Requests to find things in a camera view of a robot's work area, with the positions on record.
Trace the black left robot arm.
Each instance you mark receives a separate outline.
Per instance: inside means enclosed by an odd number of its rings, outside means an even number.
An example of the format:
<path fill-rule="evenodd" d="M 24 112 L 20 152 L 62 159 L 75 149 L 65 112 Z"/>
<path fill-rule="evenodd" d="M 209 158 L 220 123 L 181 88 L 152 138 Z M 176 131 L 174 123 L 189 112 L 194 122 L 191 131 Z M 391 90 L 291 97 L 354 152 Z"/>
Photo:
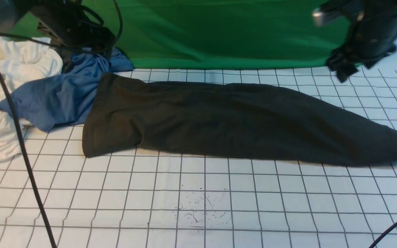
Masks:
<path fill-rule="evenodd" d="M 55 47 L 108 58 L 123 31 L 120 9 L 116 1 L 113 4 L 119 19 L 117 35 L 80 0 L 0 0 L 0 36 L 30 40 L 8 32 L 25 14 L 31 13 L 39 21 L 38 31 L 56 41 Z"/>

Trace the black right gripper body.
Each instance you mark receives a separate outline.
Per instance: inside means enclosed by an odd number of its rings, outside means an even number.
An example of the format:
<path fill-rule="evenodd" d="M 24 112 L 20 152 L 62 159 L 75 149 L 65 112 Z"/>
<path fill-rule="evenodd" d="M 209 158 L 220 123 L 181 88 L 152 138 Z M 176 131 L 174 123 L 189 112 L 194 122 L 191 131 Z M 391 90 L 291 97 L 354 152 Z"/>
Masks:
<path fill-rule="evenodd" d="M 386 52 L 374 58 L 361 58 L 354 54 L 352 50 L 344 45 L 334 49 L 325 62 L 325 66 L 331 72 L 336 73 L 336 78 L 340 83 L 345 83 L 349 77 L 359 72 L 358 65 L 364 65 L 366 69 L 371 69 L 379 61 L 397 52 L 397 46 L 393 44 Z"/>

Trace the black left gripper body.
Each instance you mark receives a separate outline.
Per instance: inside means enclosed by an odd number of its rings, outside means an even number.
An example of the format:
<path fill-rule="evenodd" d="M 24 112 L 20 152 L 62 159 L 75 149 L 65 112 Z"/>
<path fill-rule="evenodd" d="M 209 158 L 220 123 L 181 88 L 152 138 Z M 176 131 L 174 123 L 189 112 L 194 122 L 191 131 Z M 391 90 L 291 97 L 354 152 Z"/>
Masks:
<path fill-rule="evenodd" d="M 84 50 L 106 58 L 111 56 L 116 36 L 80 0 L 40 0 L 30 13 L 39 21 L 37 30 L 49 36 L 52 44 L 73 52 Z"/>

